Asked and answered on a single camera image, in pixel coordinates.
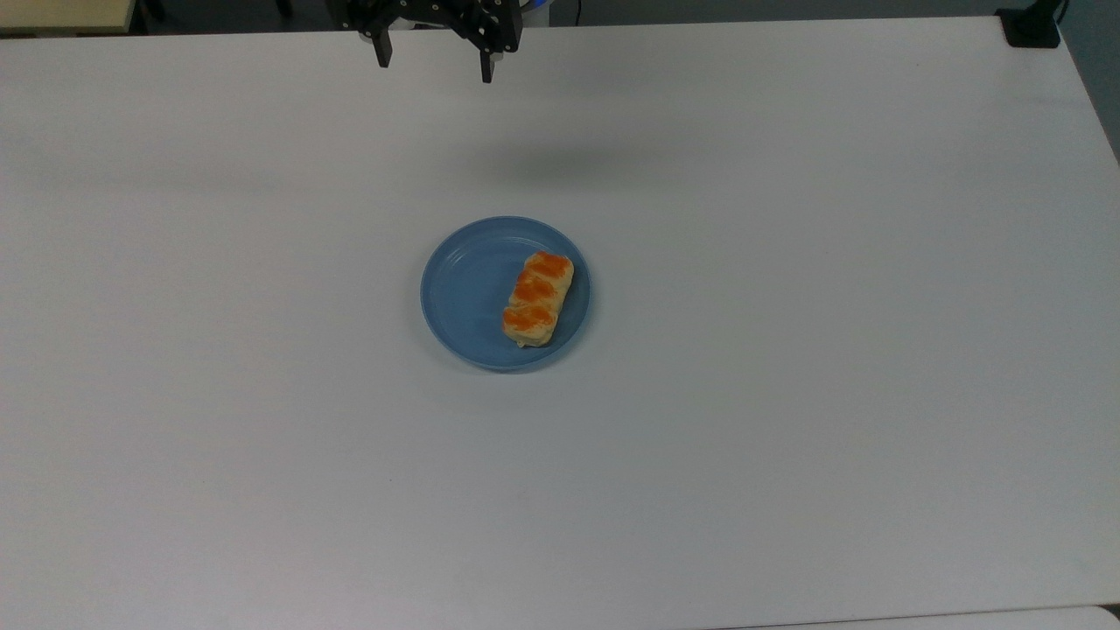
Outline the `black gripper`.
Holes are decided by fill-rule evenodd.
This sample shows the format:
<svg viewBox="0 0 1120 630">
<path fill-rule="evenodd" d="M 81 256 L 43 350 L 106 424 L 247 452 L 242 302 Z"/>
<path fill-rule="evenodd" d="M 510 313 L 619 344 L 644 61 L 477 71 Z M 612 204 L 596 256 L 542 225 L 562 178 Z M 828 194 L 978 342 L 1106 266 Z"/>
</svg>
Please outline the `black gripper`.
<svg viewBox="0 0 1120 630">
<path fill-rule="evenodd" d="M 493 82 L 504 53 L 520 48 L 524 1 L 332 1 L 332 22 L 343 31 L 360 33 L 372 45 L 379 67 L 388 68 L 393 47 L 389 31 L 430 25 L 458 33 L 479 49 L 480 80 Z"/>
</svg>

